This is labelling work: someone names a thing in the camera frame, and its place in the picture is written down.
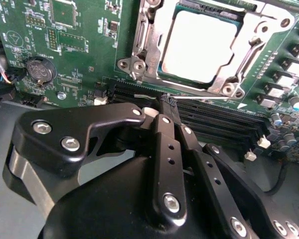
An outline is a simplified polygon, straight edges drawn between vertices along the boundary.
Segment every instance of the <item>green circuit board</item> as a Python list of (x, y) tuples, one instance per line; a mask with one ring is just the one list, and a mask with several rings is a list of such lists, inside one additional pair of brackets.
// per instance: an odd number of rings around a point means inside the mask
[[(223, 2), (252, 7), (239, 0)], [(285, 2), (299, 5), (297, 0)], [(57, 69), (56, 79), (46, 87), (37, 86), (28, 76), (16, 84), (17, 89), (45, 96), (47, 104), (59, 107), (93, 105), (95, 84), (115, 81), (184, 94), (149, 83), (138, 85), (117, 67), (119, 59), (131, 56), (139, 4), (136, 0), (0, 0), (0, 35), (9, 65), (24, 68), (30, 57), (42, 56)], [(242, 99), (205, 103), (262, 117), (269, 117), (272, 112), (291, 115), (297, 120), (284, 127), (299, 140), (299, 112), (287, 101), (291, 95), (299, 96), (299, 86), (294, 85), (284, 95), (282, 104), (272, 109), (256, 101), (266, 84), (273, 82), (272, 72), (281, 69), (279, 59), (289, 57), (289, 46), (299, 43), (299, 14), (294, 16), (293, 28), (275, 33), (254, 63), (241, 86), (246, 92)], [(67, 98), (58, 99), (57, 92), (65, 92)], [(299, 143), (292, 154), (298, 152)]]

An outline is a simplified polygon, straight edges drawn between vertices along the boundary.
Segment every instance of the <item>cpu socket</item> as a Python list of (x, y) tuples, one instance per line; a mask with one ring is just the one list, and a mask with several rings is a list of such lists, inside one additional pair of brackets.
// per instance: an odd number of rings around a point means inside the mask
[(272, 35), (295, 22), (270, 4), (255, 0), (246, 6), (141, 0), (131, 57), (120, 59), (118, 67), (140, 84), (195, 99), (240, 99), (240, 86)]

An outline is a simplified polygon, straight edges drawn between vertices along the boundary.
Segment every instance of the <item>motherboard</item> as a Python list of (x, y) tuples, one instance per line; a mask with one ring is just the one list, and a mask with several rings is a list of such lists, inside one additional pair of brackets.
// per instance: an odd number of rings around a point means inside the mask
[(106, 104), (117, 84), (148, 92), (135, 98), (167, 93), (269, 119), (275, 137), (258, 146), (299, 162), (297, 12), (256, 0), (0, 0), (0, 35), (9, 65), (26, 69), (20, 94), (66, 108)]

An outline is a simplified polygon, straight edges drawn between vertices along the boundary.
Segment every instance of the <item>chip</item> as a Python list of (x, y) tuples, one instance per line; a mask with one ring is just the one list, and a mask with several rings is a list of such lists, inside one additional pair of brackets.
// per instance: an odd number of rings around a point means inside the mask
[(111, 31), (117, 31), (119, 27), (119, 23), (116, 21), (111, 21), (110, 23), (110, 30)]
[(162, 70), (181, 78), (209, 83), (233, 56), (237, 26), (218, 18), (181, 11), (177, 14)]
[(75, 3), (67, 0), (50, 0), (52, 20), (66, 27), (76, 26)]

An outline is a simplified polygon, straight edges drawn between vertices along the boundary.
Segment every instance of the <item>silver screw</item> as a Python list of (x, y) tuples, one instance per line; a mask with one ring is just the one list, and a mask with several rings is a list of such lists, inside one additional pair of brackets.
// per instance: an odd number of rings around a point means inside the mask
[(141, 73), (144, 71), (145, 69), (145, 62), (144, 61), (136, 61), (133, 65), (134, 70), (138, 73)]
[(219, 153), (219, 149), (216, 148), (215, 146), (211, 146), (211, 149), (212, 149), (215, 153)]
[(287, 230), (283, 227), (283, 225), (281, 225), (279, 222), (274, 221), (274, 225), (276, 227), (276, 229), (278, 230), (278, 232), (283, 235), (283, 236), (287, 236)]
[(138, 110), (133, 110), (133, 113), (136, 114), (137, 116), (140, 116), (140, 115), (141, 115), (141, 112), (138, 111)]
[(52, 127), (46, 122), (37, 122), (33, 125), (33, 130), (39, 134), (47, 134), (52, 131)]
[(58, 94), (56, 96), (59, 100), (65, 100), (66, 99), (66, 93), (64, 93), (64, 92), (58, 92)]
[(299, 232), (298, 230), (290, 223), (290, 222), (286, 222), (287, 227), (290, 229), (290, 231), (296, 236), (299, 236)]
[(172, 213), (177, 213), (179, 211), (179, 202), (176, 197), (168, 194), (164, 196), (164, 204), (167, 209)]
[(165, 123), (170, 123), (169, 119), (168, 119), (168, 118), (165, 118), (165, 117), (163, 117), (163, 121), (164, 121)]
[(80, 148), (80, 143), (73, 137), (65, 137), (61, 141), (61, 145), (68, 151), (75, 152)]
[(230, 223), (238, 235), (240, 235), (242, 238), (247, 236), (247, 230), (245, 226), (237, 218), (232, 217)]
[(185, 127), (184, 130), (186, 131), (186, 133), (191, 134), (191, 130), (188, 127)]

